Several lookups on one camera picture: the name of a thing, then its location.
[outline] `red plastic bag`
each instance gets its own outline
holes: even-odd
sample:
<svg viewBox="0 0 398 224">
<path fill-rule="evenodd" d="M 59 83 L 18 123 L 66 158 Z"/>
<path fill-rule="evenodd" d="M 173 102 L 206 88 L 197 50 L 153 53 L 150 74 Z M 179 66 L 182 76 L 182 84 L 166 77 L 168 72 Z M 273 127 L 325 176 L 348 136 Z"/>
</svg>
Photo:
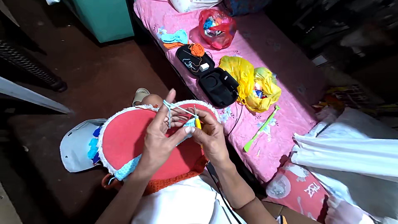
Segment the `red plastic bag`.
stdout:
<svg viewBox="0 0 398 224">
<path fill-rule="evenodd" d="M 213 17 L 219 23 L 217 26 L 210 27 L 209 30 L 221 31 L 221 34 L 213 37 L 205 34 L 203 25 L 209 17 Z M 205 9 L 202 10 L 199 15 L 199 32 L 208 44 L 216 49 L 224 49 L 229 47 L 232 43 L 232 39 L 236 33 L 236 23 L 232 17 L 226 15 L 222 11 Z"/>
</svg>

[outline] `pink bedsheet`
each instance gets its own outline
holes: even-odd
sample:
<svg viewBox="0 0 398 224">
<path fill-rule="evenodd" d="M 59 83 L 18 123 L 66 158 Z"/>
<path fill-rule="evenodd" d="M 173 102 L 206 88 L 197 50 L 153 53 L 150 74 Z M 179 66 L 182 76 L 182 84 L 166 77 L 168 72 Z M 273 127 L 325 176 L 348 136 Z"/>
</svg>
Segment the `pink bedsheet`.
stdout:
<svg viewBox="0 0 398 224">
<path fill-rule="evenodd" d="M 184 29 L 189 35 L 190 43 L 200 42 L 205 46 L 197 32 L 200 10 L 178 13 L 167 0 L 137 0 L 134 11 L 155 38 L 158 36 L 158 28 L 167 30 L 167 33 Z M 277 102 L 281 110 L 276 113 L 248 153 L 243 152 L 243 146 L 266 121 L 273 107 L 263 113 L 251 113 L 243 107 L 241 118 L 229 137 L 246 167 L 264 184 L 276 173 L 280 158 L 291 151 L 294 144 L 293 134 L 305 134 L 315 125 L 316 121 L 308 104 L 317 102 L 322 96 L 325 81 L 315 65 L 264 13 L 234 19 L 237 32 L 231 46 L 219 51 L 208 50 L 216 66 L 224 55 L 243 57 L 255 68 L 268 67 L 276 73 L 278 85 L 282 89 L 282 95 Z M 176 57 L 177 48 L 163 49 L 196 97 L 210 102 L 197 85 L 197 80 Z M 240 105 L 234 103 L 218 110 L 225 134 L 234 126 L 241 109 Z"/>
</svg>

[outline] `hand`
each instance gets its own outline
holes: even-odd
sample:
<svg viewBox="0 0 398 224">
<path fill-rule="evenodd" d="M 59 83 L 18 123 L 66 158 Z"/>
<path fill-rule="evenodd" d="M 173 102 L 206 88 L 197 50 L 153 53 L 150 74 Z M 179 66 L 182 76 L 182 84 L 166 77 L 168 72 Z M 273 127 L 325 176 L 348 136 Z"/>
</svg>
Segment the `hand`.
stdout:
<svg viewBox="0 0 398 224">
<path fill-rule="evenodd" d="M 196 127 L 186 127 L 187 132 L 192 133 L 195 141 L 203 146 L 206 158 L 214 166 L 222 166 L 229 162 L 222 125 L 207 111 L 196 109 L 196 114 L 203 122 L 202 130 Z"/>
<path fill-rule="evenodd" d="M 166 101 L 173 102 L 175 97 L 176 91 L 172 89 L 167 95 Z M 181 127 L 188 120 L 187 117 L 180 116 L 180 114 L 186 114 L 186 112 L 178 108 L 172 109 L 171 114 L 172 127 Z M 185 129 L 180 128 L 176 133 L 167 138 L 165 133 L 168 129 L 168 109 L 165 105 L 162 105 L 146 129 L 144 149 L 139 162 L 139 166 L 144 166 L 144 170 L 149 175 L 153 175 L 166 162 L 172 150 L 187 135 Z"/>
</svg>

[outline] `black case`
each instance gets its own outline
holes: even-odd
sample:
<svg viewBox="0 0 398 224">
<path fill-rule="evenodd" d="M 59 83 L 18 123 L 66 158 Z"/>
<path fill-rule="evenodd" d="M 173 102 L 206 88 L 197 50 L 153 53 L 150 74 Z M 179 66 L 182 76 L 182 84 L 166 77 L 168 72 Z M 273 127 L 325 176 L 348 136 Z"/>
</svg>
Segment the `black case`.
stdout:
<svg viewBox="0 0 398 224">
<path fill-rule="evenodd" d="M 225 108 L 235 102 L 238 98 L 238 90 L 236 89 L 239 86 L 238 82 L 228 72 L 221 68 L 214 68 L 214 61 L 206 53 L 203 55 L 202 61 L 200 62 L 200 59 L 190 54 L 191 50 L 189 50 L 188 47 L 189 44 L 186 44 L 178 48 L 176 56 L 194 77 L 198 79 L 199 86 L 212 104 L 218 108 Z M 203 72 L 200 70 L 198 70 L 198 72 L 193 72 L 191 68 L 187 67 L 185 64 L 189 63 L 189 61 L 199 66 L 207 63 L 209 68 Z"/>
</svg>

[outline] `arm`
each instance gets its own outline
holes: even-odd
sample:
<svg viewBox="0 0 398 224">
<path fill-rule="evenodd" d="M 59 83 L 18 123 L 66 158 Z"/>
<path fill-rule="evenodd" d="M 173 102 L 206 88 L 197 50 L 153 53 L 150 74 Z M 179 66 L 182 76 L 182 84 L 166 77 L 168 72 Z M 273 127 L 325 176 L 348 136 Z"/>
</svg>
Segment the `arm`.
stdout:
<svg viewBox="0 0 398 224">
<path fill-rule="evenodd" d="M 172 102 L 175 96 L 176 91 L 172 89 L 166 97 L 166 101 Z M 184 114 L 184 112 L 177 109 L 172 111 L 172 127 L 180 127 L 183 125 L 181 120 L 188 120 L 179 116 L 180 114 Z M 185 129 L 180 128 L 172 136 L 166 138 L 164 134 L 168 130 L 167 115 L 168 110 L 163 105 L 146 130 L 144 149 L 136 169 L 124 180 L 123 187 L 96 224 L 128 224 L 131 222 L 148 182 L 166 162 L 176 145 L 187 135 Z"/>
<path fill-rule="evenodd" d="M 248 224 L 275 224 L 275 219 L 238 174 L 235 165 L 229 159 L 222 125 L 208 112 L 203 110 L 196 110 L 196 112 L 204 125 L 202 130 L 191 127 L 189 133 L 192 133 L 196 141 L 203 145 L 203 151 L 216 169 L 231 207 Z"/>
</svg>

